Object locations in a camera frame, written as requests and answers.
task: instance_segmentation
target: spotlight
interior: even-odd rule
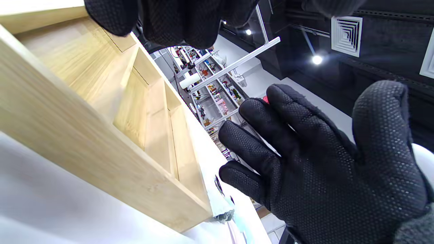
[[[318,55],[315,55],[315,56],[312,57],[312,62],[314,64],[318,65],[318,64],[322,63],[322,57],[318,56]]]

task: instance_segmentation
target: wooden drawer compartment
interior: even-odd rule
[[[134,35],[72,9],[0,16],[0,129],[174,230],[211,217],[186,105]]]

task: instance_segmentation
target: black ceiling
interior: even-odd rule
[[[432,0],[368,0],[353,14],[363,17],[359,58],[331,50],[329,38],[308,33],[315,51],[328,54],[320,66],[310,63],[312,53],[302,32],[290,25],[329,33],[330,19],[303,11],[301,0],[261,0],[259,5],[268,38],[281,38],[258,56],[265,70],[279,79],[291,78],[349,116],[369,85],[382,79],[400,81],[410,88],[414,141],[434,151],[434,79],[419,75],[434,28]],[[264,43],[255,13],[248,28],[251,36],[227,26],[220,34],[251,52]]]

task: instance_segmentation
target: paper towel roll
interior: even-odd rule
[[[201,77],[199,76],[199,74],[198,74],[198,73],[195,73],[195,74],[193,74],[192,76],[187,77],[185,80],[179,82],[179,86],[180,86],[182,89],[185,89],[185,88],[187,88],[189,85],[191,85],[191,84],[193,84],[193,83],[195,83],[195,82],[198,82],[200,79],[201,79]]]

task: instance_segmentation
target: glove finger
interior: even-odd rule
[[[85,0],[84,4],[89,16],[116,36],[128,35],[138,20],[135,0]]]
[[[338,145],[354,153],[353,144],[317,107],[290,86],[274,84],[267,89],[270,105],[299,135],[299,140],[335,151]]]
[[[278,117],[269,104],[262,99],[248,99],[240,106],[240,115],[277,152],[289,156],[298,146],[297,134]]]
[[[404,210],[420,212],[427,190],[414,160],[407,98],[407,87],[401,83],[372,84],[355,102],[353,132],[363,156],[362,175],[377,188],[389,189]]]
[[[260,175],[271,176],[274,163],[279,162],[279,157],[263,142],[231,121],[220,127],[218,138]]]
[[[148,41],[175,46],[184,40],[184,2],[142,1],[143,34]]]
[[[381,162],[372,165],[378,170],[390,170],[389,166],[398,162],[411,162],[413,167],[407,165],[406,170],[410,167],[412,172],[416,171],[407,98],[406,86],[385,80],[372,84],[355,102],[352,117],[356,145],[365,162]]]
[[[217,39],[221,21],[221,0],[190,0],[185,23],[185,41],[197,49],[210,48]]]
[[[251,197],[256,202],[265,203],[265,184],[258,174],[250,171],[237,161],[230,161],[220,167],[220,179]]]

